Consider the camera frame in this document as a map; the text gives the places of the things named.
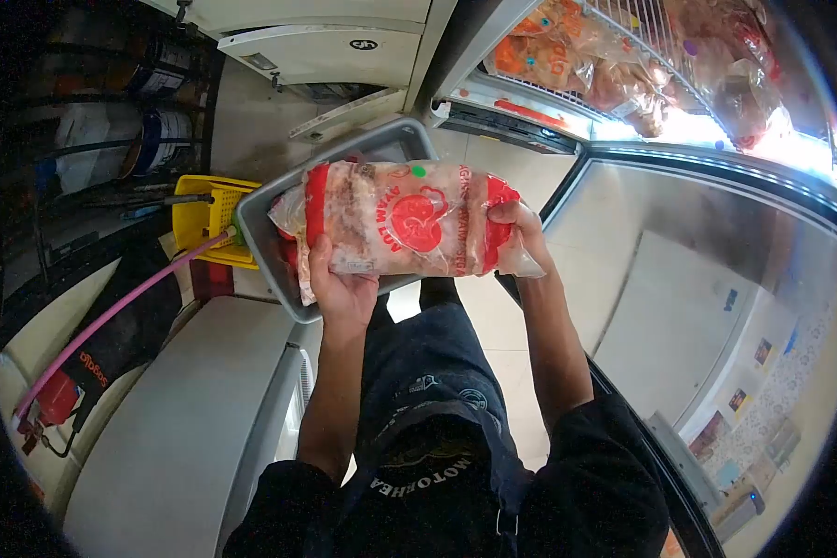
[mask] pink hose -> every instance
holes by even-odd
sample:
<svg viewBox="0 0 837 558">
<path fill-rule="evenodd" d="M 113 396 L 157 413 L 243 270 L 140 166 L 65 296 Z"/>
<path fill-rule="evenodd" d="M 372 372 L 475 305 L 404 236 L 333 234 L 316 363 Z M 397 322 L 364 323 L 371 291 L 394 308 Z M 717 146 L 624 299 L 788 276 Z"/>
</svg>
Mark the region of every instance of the pink hose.
<svg viewBox="0 0 837 558">
<path fill-rule="evenodd" d="M 50 364 L 50 367 L 46 369 L 46 372 L 44 372 L 41 375 L 41 377 L 37 379 L 37 381 L 31 386 L 30 389 L 28 389 L 27 393 L 25 394 L 25 397 L 22 398 L 21 402 L 19 403 L 19 406 L 16 407 L 16 410 L 13 413 L 12 429 L 15 430 L 16 427 L 19 426 L 19 422 L 21 421 L 21 419 L 27 416 L 28 408 L 31 407 L 34 397 L 36 397 L 37 394 L 40 393 L 40 390 L 44 388 L 46 382 L 50 381 L 50 378 L 52 378 L 53 374 L 56 373 L 56 370 L 59 369 L 59 366 L 64 364 L 65 361 L 67 361 L 67 358 L 71 356 L 71 354 L 74 351 L 77 351 L 78 347 L 82 345 L 84 341 L 87 341 L 90 335 L 95 333 L 97 329 L 100 329 L 106 321 L 112 319 L 112 316 L 120 312 L 121 308 L 124 308 L 125 306 L 129 305 L 130 302 L 134 300 L 134 298 L 145 293 L 146 289 L 148 289 L 150 286 L 164 279 L 165 277 L 167 277 L 168 274 L 173 273 L 176 269 L 183 267 L 185 264 L 189 263 L 189 261 L 192 260 L 195 256 L 212 247 L 214 244 L 220 242 L 221 240 L 228 239 L 230 236 L 234 235 L 235 228 L 230 227 L 229 229 L 220 233 L 213 239 L 197 247 L 195 250 L 190 250 L 182 257 L 180 257 L 179 260 L 170 263 L 169 265 L 167 265 L 166 268 L 164 268 L 157 274 L 152 275 L 150 278 L 146 279 L 143 284 L 130 291 L 127 295 L 124 296 L 124 298 L 120 299 L 117 303 L 112 305 L 111 308 L 106 310 L 102 314 L 102 316 L 97 318 L 93 323 L 91 323 L 83 331 L 81 331 L 71 343 L 68 343 L 68 345 L 65 347 L 65 350 L 59 353 L 59 356 L 57 356 L 56 360 L 54 360 Z"/>
</svg>

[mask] black t-shirt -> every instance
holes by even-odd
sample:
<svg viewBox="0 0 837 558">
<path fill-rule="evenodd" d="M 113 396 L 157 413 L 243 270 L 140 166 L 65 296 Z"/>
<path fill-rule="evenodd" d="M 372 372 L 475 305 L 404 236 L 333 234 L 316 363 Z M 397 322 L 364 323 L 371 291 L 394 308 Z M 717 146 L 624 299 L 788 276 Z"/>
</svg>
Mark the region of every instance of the black t-shirt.
<svg viewBox="0 0 837 558">
<path fill-rule="evenodd" d="M 335 531 L 335 556 L 496 556 L 498 504 L 480 428 L 441 415 L 404 430 Z M 308 526 L 338 504 L 321 470 L 270 464 L 224 556 L 301 556 Z M 605 396 L 562 416 L 518 516 L 522 556 L 658 556 L 668 513 L 625 403 Z"/>
</svg>

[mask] black bag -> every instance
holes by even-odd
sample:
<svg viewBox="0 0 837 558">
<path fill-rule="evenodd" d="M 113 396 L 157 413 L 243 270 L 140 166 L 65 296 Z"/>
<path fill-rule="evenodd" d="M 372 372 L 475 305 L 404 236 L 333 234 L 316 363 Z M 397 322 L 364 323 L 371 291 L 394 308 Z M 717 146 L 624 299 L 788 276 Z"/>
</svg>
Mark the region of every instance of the black bag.
<svg viewBox="0 0 837 558">
<path fill-rule="evenodd" d="M 167 264 L 167 255 L 158 240 L 122 255 L 112 278 L 71 338 Z M 62 371 L 84 390 L 74 431 L 84 426 L 93 406 L 116 379 L 155 358 L 177 318 L 181 302 L 177 278 L 171 273 L 122 308 L 62 364 Z"/>
</svg>

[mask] grey plastic tray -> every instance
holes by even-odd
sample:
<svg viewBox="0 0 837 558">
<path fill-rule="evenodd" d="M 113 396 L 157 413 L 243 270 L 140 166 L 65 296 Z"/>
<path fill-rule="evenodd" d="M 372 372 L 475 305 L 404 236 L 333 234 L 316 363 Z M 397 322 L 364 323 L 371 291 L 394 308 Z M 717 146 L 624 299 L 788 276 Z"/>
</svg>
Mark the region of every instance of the grey plastic tray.
<svg viewBox="0 0 837 558">
<path fill-rule="evenodd" d="M 301 291 L 295 276 L 281 252 L 279 233 L 267 216 L 276 196 L 290 187 L 301 184 L 304 171 L 322 161 L 335 162 L 359 151 L 368 162 L 407 162 L 437 159 L 424 126 L 412 118 L 400 118 L 374 128 L 313 156 L 281 177 L 264 184 L 246 195 L 235 209 L 242 234 L 254 260 L 260 266 L 270 290 L 288 310 L 295 321 L 310 323 L 319 319 L 317 305 L 301 304 Z M 392 291 L 420 279 L 417 275 L 389 275 L 381 277 L 379 294 Z"/>
</svg>

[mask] paint bucket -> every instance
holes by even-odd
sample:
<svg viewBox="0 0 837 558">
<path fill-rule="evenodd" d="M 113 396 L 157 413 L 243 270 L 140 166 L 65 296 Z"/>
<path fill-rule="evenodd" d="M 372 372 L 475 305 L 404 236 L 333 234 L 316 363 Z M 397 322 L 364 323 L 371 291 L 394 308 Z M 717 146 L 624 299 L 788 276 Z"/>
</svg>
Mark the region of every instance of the paint bucket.
<svg viewBox="0 0 837 558">
<path fill-rule="evenodd" d="M 188 70 L 192 56 L 185 48 L 172 45 L 160 37 L 147 39 L 139 36 L 127 41 L 125 50 L 143 60 L 113 64 L 106 80 L 109 88 L 122 88 L 134 95 L 161 97 L 173 95 L 186 82 L 186 75 L 182 72 L 154 67 L 154 63 L 160 61 Z"/>
<path fill-rule="evenodd" d="M 192 121 L 185 113 L 148 109 L 143 113 L 142 142 L 127 153 L 122 176 L 146 176 L 184 156 L 192 144 L 159 143 L 169 138 L 191 138 Z"/>
</svg>

